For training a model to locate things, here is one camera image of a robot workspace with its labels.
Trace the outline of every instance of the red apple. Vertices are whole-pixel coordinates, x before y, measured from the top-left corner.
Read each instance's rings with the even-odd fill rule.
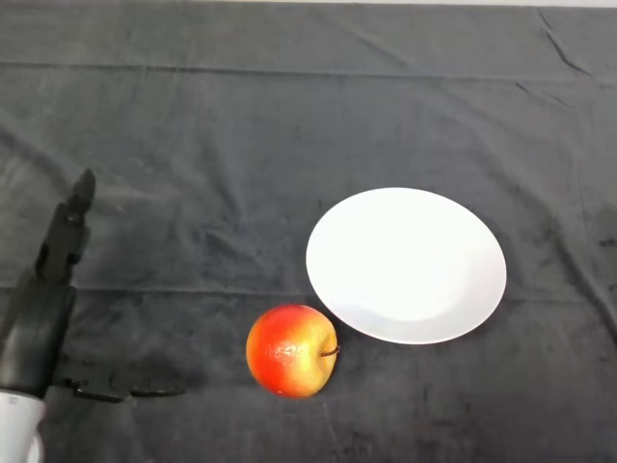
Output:
[[[247,362],[257,382],[287,397],[308,397],[323,388],[337,353],[332,322],[300,304],[264,313],[247,339]]]

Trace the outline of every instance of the white plate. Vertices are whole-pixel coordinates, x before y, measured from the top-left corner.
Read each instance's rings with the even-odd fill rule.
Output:
[[[469,210],[443,196],[385,188],[330,209],[307,248],[308,277],[349,326],[406,344],[452,340],[501,300],[505,258]]]

